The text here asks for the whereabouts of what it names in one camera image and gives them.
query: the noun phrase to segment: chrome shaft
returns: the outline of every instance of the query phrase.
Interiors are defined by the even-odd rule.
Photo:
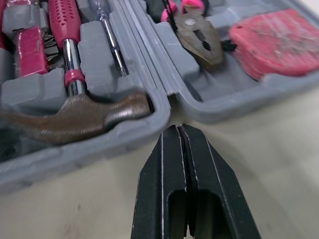
[[[65,39],[63,41],[63,56],[65,61],[65,71],[81,70],[78,48],[73,40]],[[68,85],[68,95],[75,96],[85,94],[85,89],[84,82],[76,80]]]
[[[106,33],[109,45],[110,45],[110,49],[112,51],[112,53],[115,55],[116,61],[120,67],[121,73],[123,76],[126,76],[126,70],[124,67],[124,62],[122,62],[121,59],[121,54],[120,54],[120,46],[117,42],[117,39],[115,37],[115,34],[113,32],[111,23],[110,23],[110,19],[107,15],[107,13],[102,9],[102,8],[98,8],[97,10],[97,14],[98,14],[98,19],[101,22],[104,31]]]

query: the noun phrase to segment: pink tape measure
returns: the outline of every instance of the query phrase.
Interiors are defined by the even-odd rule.
[[[303,76],[319,69],[319,29],[293,9],[257,15],[231,27],[234,57],[253,79]]]

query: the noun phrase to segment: hammer head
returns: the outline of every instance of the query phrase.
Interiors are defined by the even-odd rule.
[[[64,144],[95,137],[124,120],[151,113],[144,93],[133,93],[120,102],[101,104],[86,95],[69,97],[57,114],[36,117],[0,111],[10,127],[45,143]]]

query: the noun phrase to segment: claw hammer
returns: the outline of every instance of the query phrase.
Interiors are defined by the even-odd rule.
[[[124,120],[149,115],[144,92],[135,92],[120,102],[100,104],[86,95],[85,78],[80,68],[77,43],[80,41],[80,16],[75,0],[49,0],[53,36],[65,58],[68,99],[57,114],[36,117],[0,111],[0,117],[22,133],[46,143],[63,144],[103,134]]]

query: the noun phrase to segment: table surface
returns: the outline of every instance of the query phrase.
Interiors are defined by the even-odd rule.
[[[317,12],[318,0],[302,0]],[[215,125],[172,102],[168,124],[201,129],[233,168],[264,239],[319,235],[319,88]],[[157,140],[0,197],[1,239],[129,239],[138,175]]]

